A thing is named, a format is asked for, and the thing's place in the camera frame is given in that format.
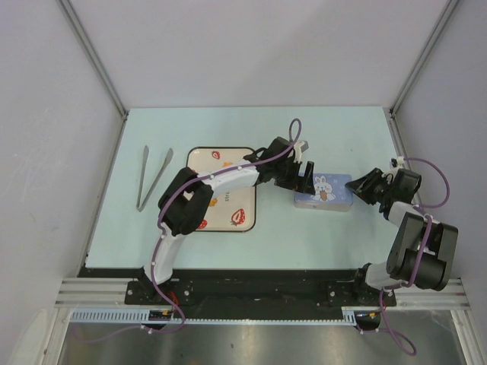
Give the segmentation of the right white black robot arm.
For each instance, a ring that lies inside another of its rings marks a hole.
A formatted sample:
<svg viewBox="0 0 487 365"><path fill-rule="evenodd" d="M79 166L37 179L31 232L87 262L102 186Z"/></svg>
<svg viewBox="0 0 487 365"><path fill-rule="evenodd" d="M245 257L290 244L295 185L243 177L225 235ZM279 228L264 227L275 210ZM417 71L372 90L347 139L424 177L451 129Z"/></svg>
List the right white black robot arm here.
<svg viewBox="0 0 487 365"><path fill-rule="evenodd" d="M397 227L396 237L380 264L362 268L363 279L351 286L352 299L368 305L379 290L416 286L443 290L449 279L457 245L458 229L422 213L412 204L422 177L396 167L385 173L375 168L345 187L368 205L379 205L379 213Z"/></svg>

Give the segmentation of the metal serving tongs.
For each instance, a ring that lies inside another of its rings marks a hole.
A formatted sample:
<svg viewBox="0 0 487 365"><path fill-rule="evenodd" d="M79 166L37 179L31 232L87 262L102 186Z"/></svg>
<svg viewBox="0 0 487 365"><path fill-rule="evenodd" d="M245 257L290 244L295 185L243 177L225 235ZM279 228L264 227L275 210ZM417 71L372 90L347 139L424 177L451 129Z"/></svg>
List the metal serving tongs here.
<svg viewBox="0 0 487 365"><path fill-rule="evenodd" d="M164 155L161 165L157 170L153 170L151 179L146 179L146 170L148 168L148 160L150 157L149 146L145 145L142 150L142 167L138 182L138 194L136 199L136 209L138 212L143 212L148 204L150 197L153 195L162 175L173 160L174 151L172 148L167 150Z"/></svg>

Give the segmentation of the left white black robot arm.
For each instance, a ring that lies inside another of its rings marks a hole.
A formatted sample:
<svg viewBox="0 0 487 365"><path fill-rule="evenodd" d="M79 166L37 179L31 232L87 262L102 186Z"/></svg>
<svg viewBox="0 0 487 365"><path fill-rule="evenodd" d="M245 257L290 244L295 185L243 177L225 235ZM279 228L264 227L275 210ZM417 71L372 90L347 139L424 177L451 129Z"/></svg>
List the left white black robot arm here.
<svg viewBox="0 0 487 365"><path fill-rule="evenodd" d="M275 186L293 192L315 193L314 163L309 161L300 172L302 154L308 149L303 140L275 138L267 148L260 148L234 165L207 174L184 167L161 196L158 207L160 237L154 248L142 285L142 296L150 303L163 302L168 295L165 283L173 273L177 253L186 236L203 222L212 199L241 188L273 181Z"/></svg>

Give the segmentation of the silver tin lid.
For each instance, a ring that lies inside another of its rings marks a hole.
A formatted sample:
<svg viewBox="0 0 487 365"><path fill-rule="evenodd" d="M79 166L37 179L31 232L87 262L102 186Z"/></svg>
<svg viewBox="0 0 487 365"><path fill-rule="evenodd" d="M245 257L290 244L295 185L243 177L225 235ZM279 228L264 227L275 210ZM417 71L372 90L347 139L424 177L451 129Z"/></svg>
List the silver tin lid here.
<svg viewBox="0 0 487 365"><path fill-rule="evenodd" d="M314 193L296 193L294 202L306 205L352 205L352 193L345 187L352 181L348 174L315 173L313 175Z"/></svg>

